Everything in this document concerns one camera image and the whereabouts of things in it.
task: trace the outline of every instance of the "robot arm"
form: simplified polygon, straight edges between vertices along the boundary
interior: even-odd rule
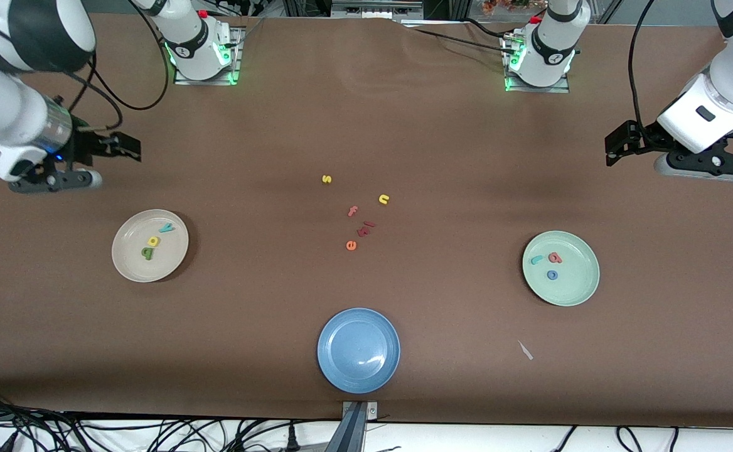
[[[20,72],[74,72],[94,53],[96,37],[80,0],[0,0],[0,178],[20,192],[98,186],[93,155],[140,160],[140,143],[123,134],[100,137],[54,100],[21,82]],[[68,171],[57,171],[65,162]]]
[[[664,175],[733,181],[733,154],[725,150],[733,140],[733,0],[711,1],[726,47],[656,123],[641,129],[636,121],[626,121],[608,135],[607,166],[626,155],[660,151],[667,154],[654,167]]]
[[[575,44],[590,23],[587,0],[551,0],[542,22],[529,23],[515,34],[522,35],[519,56],[509,70],[538,88],[555,85],[569,70]]]

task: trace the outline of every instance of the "beige plate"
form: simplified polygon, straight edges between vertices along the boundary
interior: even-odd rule
[[[173,231],[159,230],[171,223]],[[159,237],[158,246],[150,246],[150,237]],[[152,249],[151,260],[141,254]],[[173,272],[188,252],[188,228],[168,210],[143,211],[126,220],[113,239],[113,264],[125,278],[137,283],[151,283]]]

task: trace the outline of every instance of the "small paper scrap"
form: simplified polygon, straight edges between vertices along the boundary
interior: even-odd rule
[[[527,348],[525,348],[525,345],[522,344],[522,342],[518,341],[520,344],[520,348],[522,348],[522,352],[525,353],[525,355],[528,357],[528,360],[533,360],[533,355],[531,355],[531,352],[528,351]]]

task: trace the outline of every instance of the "metal bracket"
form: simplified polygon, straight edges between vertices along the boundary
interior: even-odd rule
[[[516,72],[511,70],[511,64],[516,63],[515,59],[519,58],[523,51],[524,44],[522,33],[523,29],[518,28],[500,38],[501,48],[507,48],[515,51],[515,53],[503,54],[503,72],[505,74],[506,91],[555,92],[556,94],[567,94],[570,92],[570,83],[567,83],[567,74],[562,74],[559,81],[553,85],[542,88],[539,86],[528,85],[520,78],[519,75],[516,74]]]
[[[355,402],[344,402],[341,404],[341,417],[344,418],[344,415],[347,414],[347,409],[352,406]],[[378,418],[378,402],[377,401],[369,401],[366,403],[366,419],[367,421],[374,421]]]

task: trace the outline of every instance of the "plate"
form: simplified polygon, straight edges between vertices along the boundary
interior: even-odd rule
[[[171,223],[173,230],[160,232]],[[157,246],[148,244],[157,237]],[[151,259],[142,254],[151,249]],[[134,215],[122,224],[113,239],[113,264],[123,277],[135,283],[151,283],[173,272],[188,252],[188,228],[168,210],[152,209]]]
[[[400,361],[400,340],[379,312],[352,308],[324,326],[317,346],[319,367],[333,386],[353,394],[375,391],[392,378]]]
[[[522,274],[539,298],[556,306],[584,303],[601,279],[592,248],[563,231],[542,232],[529,242],[522,254]]]

